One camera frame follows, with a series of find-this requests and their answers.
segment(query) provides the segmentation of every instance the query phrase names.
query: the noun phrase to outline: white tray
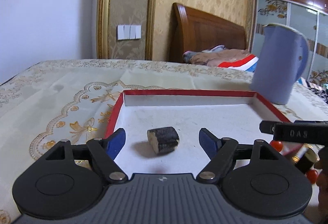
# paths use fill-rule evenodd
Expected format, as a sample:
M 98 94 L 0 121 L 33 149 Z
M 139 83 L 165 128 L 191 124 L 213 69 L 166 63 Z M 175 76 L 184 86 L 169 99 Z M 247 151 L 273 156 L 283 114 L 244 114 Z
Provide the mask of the white tray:
M 129 178 L 133 173 L 196 176 L 209 162 L 198 141 L 201 128 L 241 144 L 253 144 L 259 138 L 270 142 L 272 135 L 259 130 L 262 120 L 288 121 L 256 92 L 126 90 L 113 109 L 106 137 L 118 128 L 125 130 L 126 143 L 115 162 Z M 176 129 L 180 143 L 174 152 L 157 156 L 147 141 L 147 130 L 167 126 Z M 291 150 L 284 148 L 284 153 Z M 247 163 L 238 161 L 236 167 Z

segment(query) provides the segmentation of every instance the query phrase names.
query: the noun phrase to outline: floral tablecloth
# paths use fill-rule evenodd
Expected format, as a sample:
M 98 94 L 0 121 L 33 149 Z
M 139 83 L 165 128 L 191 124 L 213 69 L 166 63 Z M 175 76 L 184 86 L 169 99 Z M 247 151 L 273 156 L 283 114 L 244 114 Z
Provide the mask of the floral tablecloth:
M 82 144 L 102 137 L 120 92 L 126 89 L 248 90 L 250 72 L 133 60 L 59 60 L 36 64 L 0 86 L 0 223 L 19 216 L 14 180 L 60 139 Z M 327 120 L 328 106 L 294 85 L 277 106 L 291 121 Z M 317 221 L 317 188 L 308 210 Z

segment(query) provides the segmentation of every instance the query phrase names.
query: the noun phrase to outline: cherry tomato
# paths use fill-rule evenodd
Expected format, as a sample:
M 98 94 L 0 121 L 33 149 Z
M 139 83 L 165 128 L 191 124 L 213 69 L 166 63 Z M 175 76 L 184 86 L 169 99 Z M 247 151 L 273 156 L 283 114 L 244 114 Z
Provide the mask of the cherry tomato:
M 315 184 L 318 178 L 318 172 L 315 169 L 310 169 L 308 172 L 306 172 L 306 177 L 311 182 L 311 184 Z
M 282 148 L 284 147 L 284 145 L 283 145 L 282 142 L 280 142 L 280 141 L 274 141 L 274 140 L 272 140 L 272 141 L 270 142 L 270 145 L 271 145 L 274 149 L 276 149 L 278 152 L 280 152 L 280 151 L 282 150 Z

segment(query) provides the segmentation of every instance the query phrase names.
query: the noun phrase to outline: cut root vegetable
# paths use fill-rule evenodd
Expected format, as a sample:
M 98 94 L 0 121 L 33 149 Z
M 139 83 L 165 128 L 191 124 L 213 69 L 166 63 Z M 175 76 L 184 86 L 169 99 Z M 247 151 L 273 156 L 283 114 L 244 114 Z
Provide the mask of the cut root vegetable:
M 148 142 L 156 154 L 174 151 L 179 144 L 179 135 L 173 127 L 162 127 L 147 131 Z

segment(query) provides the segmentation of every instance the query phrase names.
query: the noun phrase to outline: kettle handle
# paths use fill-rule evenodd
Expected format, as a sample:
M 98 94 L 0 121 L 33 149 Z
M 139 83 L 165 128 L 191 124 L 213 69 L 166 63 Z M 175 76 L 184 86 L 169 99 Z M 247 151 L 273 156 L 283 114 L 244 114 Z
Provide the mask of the kettle handle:
M 297 81 L 301 77 L 303 71 L 305 70 L 307 60 L 309 58 L 309 47 L 308 47 L 308 44 L 307 44 L 307 41 L 305 40 L 305 38 L 304 38 L 304 41 L 301 46 L 303 49 L 302 63 L 297 71 L 295 81 Z

